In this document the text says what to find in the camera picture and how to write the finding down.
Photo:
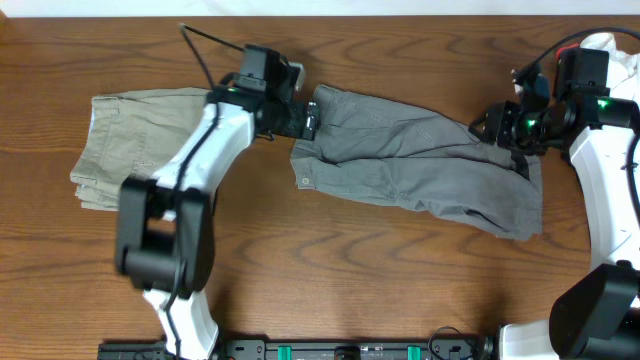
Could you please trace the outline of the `grey shorts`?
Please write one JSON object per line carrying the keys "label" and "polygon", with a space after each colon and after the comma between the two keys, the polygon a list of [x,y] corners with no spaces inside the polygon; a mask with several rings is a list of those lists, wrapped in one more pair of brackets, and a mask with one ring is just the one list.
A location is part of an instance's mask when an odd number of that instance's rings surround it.
{"label": "grey shorts", "polygon": [[290,157],[299,189],[428,212],[505,239],[542,232],[538,157],[483,143],[428,109],[327,85],[312,99],[320,129]]}

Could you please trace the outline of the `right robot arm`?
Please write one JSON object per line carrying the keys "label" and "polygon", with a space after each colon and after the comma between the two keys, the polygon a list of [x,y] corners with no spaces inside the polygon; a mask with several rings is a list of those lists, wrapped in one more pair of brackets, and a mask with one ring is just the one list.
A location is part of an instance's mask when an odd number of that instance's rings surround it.
{"label": "right robot arm", "polygon": [[520,99],[492,105],[469,130],[522,155],[562,151],[584,196],[589,273],[545,320],[505,325],[499,359],[639,356],[639,107],[611,96],[609,54],[573,46],[556,56],[555,84],[538,66],[517,72]]}

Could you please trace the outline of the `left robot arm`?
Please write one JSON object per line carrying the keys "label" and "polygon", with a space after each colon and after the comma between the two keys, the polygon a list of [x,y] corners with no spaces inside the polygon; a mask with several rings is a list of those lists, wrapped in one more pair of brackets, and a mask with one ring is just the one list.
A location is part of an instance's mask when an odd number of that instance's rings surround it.
{"label": "left robot arm", "polygon": [[198,126],[174,157],[121,185],[115,266],[153,306],[175,359],[209,359],[216,347],[219,327],[204,288],[225,174],[258,137],[316,134],[318,106],[299,98],[305,75],[302,64],[275,50],[245,46],[240,70],[207,92]]}

